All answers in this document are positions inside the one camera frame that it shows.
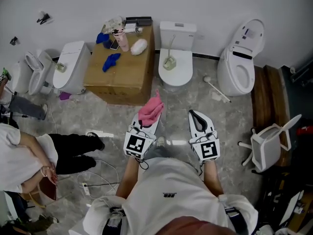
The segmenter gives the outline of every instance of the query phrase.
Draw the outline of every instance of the smartphone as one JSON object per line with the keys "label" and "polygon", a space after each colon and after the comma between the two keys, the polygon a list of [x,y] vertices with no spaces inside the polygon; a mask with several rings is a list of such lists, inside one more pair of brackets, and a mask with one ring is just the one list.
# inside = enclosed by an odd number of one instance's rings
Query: smartphone
{"label": "smartphone", "polygon": [[114,42],[113,42],[113,44],[111,45],[110,49],[117,50],[118,47],[119,47],[118,42],[117,42],[117,40],[115,39]]}

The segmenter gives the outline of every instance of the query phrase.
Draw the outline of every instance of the cardboard box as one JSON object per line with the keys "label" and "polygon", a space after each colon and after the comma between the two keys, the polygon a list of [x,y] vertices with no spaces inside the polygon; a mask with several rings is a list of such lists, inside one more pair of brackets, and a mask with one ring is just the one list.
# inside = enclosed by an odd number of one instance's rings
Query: cardboard box
{"label": "cardboard box", "polygon": [[[138,56],[133,56],[130,50],[123,52],[121,48],[112,50],[102,44],[95,45],[84,78],[86,89],[110,104],[144,105],[150,98],[154,70],[153,27],[144,27],[141,36],[128,33],[129,47],[139,38],[146,39],[148,47]],[[114,53],[121,53],[116,66],[103,72],[104,62]]]}

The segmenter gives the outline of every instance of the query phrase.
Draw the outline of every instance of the toilet tank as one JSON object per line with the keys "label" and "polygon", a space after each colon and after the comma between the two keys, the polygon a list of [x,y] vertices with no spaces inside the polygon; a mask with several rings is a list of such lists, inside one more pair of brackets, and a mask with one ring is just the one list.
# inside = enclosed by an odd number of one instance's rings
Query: toilet tank
{"label": "toilet tank", "polygon": [[161,48],[168,49],[173,36],[175,39],[171,49],[190,50],[197,32],[197,26],[192,23],[176,23],[162,21],[160,23]]}

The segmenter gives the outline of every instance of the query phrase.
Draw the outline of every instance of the white shirt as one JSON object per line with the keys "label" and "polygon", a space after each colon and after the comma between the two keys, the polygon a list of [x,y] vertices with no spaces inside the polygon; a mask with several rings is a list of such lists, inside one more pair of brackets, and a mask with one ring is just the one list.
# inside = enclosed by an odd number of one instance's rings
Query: white shirt
{"label": "white shirt", "polygon": [[7,110],[9,108],[11,100],[12,94],[8,92],[6,88],[4,88],[2,94],[0,95],[0,104],[2,104],[4,108]]}
{"label": "white shirt", "polygon": [[[19,145],[21,133],[18,129],[0,123],[0,190],[22,192],[21,184],[43,167],[40,160],[25,146]],[[57,164],[58,153],[51,137],[38,137],[48,159]]]}
{"label": "white shirt", "polygon": [[172,220],[192,216],[223,227],[234,227],[225,213],[225,207],[235,207],[243,215],[249,230],[257,224],[258,212],[240,195],[214,196],[194,168],[176,159],[153,158],[149,168],[139,177],[127,200],[108,196],[95,200],[83,225],[90,235],[101,235],[110,216],[109,207],[121,206],[127,225],[123,234],[155,235]]}

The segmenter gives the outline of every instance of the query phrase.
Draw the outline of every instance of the white chair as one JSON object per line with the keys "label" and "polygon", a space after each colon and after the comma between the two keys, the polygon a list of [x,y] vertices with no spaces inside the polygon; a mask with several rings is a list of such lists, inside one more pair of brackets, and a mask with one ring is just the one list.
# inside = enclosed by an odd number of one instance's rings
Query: white chair
{"label": "white chair", "polygon": [[[293,127],[301,118],[301,115],[297,115],[286,123],[283,127],[273,124],[258,134],[255,133],[255,129],[252,129],[251,145],[243,142],[238,142],[241,147],[246,147],[252,150],[249,157],[242,162],[243,166],[252,159],[256,167],[256,172],[262,172],[274,165],[280,158],[281,148],[289,151],[291,148],[289,129]],[[286,133],[287,147],[280,143],[279,135],[282,132]]]}

